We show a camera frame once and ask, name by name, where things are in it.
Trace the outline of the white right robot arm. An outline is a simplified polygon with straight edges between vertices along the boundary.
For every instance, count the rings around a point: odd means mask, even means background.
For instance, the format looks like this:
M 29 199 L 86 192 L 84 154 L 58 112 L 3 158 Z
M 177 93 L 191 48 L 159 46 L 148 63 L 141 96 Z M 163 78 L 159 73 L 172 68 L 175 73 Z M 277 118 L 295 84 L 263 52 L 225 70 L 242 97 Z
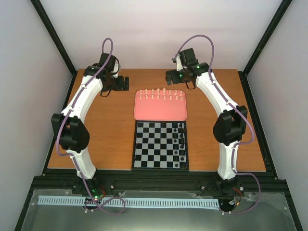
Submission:
M 213 135 L 219 143 L 219 166 L 215 179 L 216 191 L 226 195 L 237 185 L 237 143 L 246 131 L 247 108 L 228 96 L 207 63 L 200 63 L 192 48 L 180 51 L 172 59 L 176 69 L 166 72 L 168 85 L 192 83 L 199 88 L 217 113 Z

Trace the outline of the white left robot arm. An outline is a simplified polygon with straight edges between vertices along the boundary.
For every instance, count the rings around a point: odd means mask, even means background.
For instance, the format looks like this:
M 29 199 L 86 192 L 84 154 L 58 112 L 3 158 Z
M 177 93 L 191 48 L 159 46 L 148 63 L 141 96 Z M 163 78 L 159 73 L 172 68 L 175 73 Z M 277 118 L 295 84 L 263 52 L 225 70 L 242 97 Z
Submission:
M 129 90 L 129 78 L 120 76 L 119 71 L 119 60 L 103 52 L 98 63 L 85 69 L 81 84 L 71 102 L 61 113 L 51 117 L 58 155 L 72 159 L 77 175 L 85 179 L 83 188 L 91 194 L 99 190 L 100 181 L 94 178 L 96 167 L 88 151 L 90 134 L 84 122 L 97 95 Z

